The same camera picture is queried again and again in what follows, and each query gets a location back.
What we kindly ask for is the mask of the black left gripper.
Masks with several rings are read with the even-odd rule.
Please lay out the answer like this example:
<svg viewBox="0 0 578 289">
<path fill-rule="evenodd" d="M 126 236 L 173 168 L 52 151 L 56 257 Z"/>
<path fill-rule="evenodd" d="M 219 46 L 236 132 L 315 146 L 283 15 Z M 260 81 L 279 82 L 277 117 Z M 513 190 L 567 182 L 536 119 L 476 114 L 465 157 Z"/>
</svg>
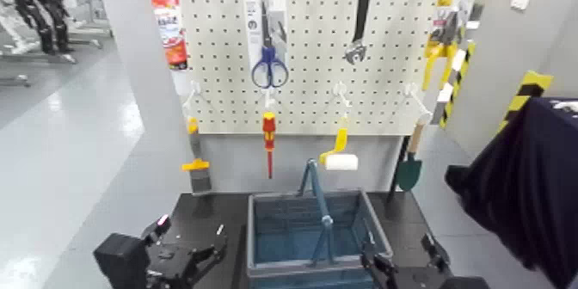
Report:
<svg viewBox="0 0 578 289">
<path fill-rule="evenodd" d="M 142 240 L 150 264 L 146 268 L 146 289 L 193 288 L 225 257 L 228 236 L 215 237 L 210 247 L 196 250 L 177 244 L 159 242 L 171 227 L 171 219 L 164 214 L 142 232 Z"/>
</svg>

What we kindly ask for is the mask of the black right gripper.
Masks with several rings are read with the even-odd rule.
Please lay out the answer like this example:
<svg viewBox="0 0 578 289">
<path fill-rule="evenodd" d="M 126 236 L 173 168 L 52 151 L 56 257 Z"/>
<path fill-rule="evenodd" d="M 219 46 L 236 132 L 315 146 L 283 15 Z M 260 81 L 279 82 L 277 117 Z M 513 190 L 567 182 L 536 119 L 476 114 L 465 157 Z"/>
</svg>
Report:
<svg viewBox="0 0 578 289">
<path fill-rule="evenodd" d="M 429 261 L 428 267 L 400 267 L 376 250 L 374 244 L 364 242 L 360 262 L 380 289 L 440 289 L 452 277 L 451 260 L 440 242 L 429 232 L 421 238 L 421 246 Z"/>
</svg>

